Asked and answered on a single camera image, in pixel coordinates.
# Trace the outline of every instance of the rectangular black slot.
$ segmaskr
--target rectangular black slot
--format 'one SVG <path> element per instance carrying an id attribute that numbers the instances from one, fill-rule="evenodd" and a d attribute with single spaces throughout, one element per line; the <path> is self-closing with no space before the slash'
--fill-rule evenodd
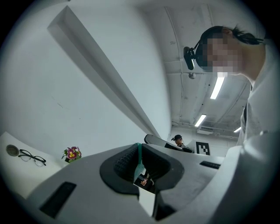
<path id="1" fill-rule="evenodd" d="M 74 191 L 76 186 L 76 184 L 64 182 L 45 202 L 45 204 L 41 206 L 40 210 L 46 215 L 55 218 L 63 204 Z"/>
<path id="2" fill-rule="evenodd" d="M 211 163 L 211 162 L 207 162 L 207 161 L 202 161 L 200 163 L 200 165 L 207 166 L 207 167 L 214 168 L 214 169 L 219 169 L 220 168 L 220 164 Z"/>

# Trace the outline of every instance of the ceiling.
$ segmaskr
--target ceiling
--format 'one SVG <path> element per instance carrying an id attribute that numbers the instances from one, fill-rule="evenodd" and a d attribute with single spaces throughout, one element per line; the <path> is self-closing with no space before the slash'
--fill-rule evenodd
<path id="1" fill-rule="evenodd" d="M 221 2 L 194 3 L 191 1 L 151 1 L 142 10 L 146 13 L 162 53 L 168 79 L 173 126 L 194 129 L 201 114 L 207 117 L 201 126 L 211 127 L 213 135 L 238 138 L 233 133 L 240 126 L 240 117 L 246 105 L 250 83 L 242 76 L 225 78 L 217 99 L 210 99 L 217 75 L 204 73 L 195 64 L 190 71 L 183 60 L 183 48 L 194 47 L 201 34 L 215 25 L 241 29 L 263 38 L 265 30 L 248 10 L 229 7 Z M 189 73 L 196 78 L 190 79 Z"/>

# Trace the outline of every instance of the fluorescent light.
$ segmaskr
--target fluorescent light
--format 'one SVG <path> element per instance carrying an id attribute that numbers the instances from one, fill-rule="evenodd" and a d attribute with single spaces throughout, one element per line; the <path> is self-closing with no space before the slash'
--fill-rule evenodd
<path id="1" fill-rule="evenodd" d="M 198 127 L 205 118 L 206 118 L 206 115 L 202 114 L 201 117 L 199 118 L 199 120 L 196 122 L 195 127 Z"/>
<path id="2" fill-rule="evenodd" d="M 240 128 L 237 128 L 234 132 L 238 132 L 241 130 L 241 127 Z"/>
<path id="3" fill-rule="evenodd" d="M 213 93 L 212 93 L 210 99 L 216 99 L 217 98 L 223 82 L 224 82 L 224 77 L 218 77 L 217 78 L 217 82 L 215 84 L 215 87 L 214 87 L 214 90 L 213 90 Z"/>

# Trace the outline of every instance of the eyeglasses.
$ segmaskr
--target eyeglasses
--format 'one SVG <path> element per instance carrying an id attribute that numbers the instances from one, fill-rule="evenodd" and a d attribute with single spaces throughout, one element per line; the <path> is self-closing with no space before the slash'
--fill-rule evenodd
<path id="1" fill-rule="evenodd" d="M 34 159 L 34 162 L 37 166 L 43 166 L 43 165 L 46 166 L 46 164 L 45 164 L 46 160 L 43 159 L 42 157 L 32 156 L 30 152 L 23 150 L 23 149 L 20 149 L 19 151 L 21 154 L 18 157 L 20 157 L 23 161 L 27 162 L 32 158 L 32 159 Z"/>

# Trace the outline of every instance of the concrete ceiling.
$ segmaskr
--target concrete ceiling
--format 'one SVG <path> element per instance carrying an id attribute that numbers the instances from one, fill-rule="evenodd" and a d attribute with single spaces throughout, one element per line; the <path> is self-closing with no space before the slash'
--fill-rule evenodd
<path id="1" fill-rule="evenodd" d="M 207 114 L 202 126 L 211 127 L 214 135 L 238 138 L 233 133 L 240 126 L 240 117 L 250 92 L 250 83 L 243 76 L 225 78 L 216 100 L 210 99 L 217 75 L 203 73 L 195 64 L 190 71 L 183 60 L 183 48 L 194 47 L 201 34 L 215 25 L 240 28 L 263 38 L 265 30 L 244 7 L 228 1 L 145 1 L 142 10 L 158 41 L 167 74 L 172 124 L 193 129 L 201 114 Z M 196 74 L 195 79 L 189 73 Z"/>

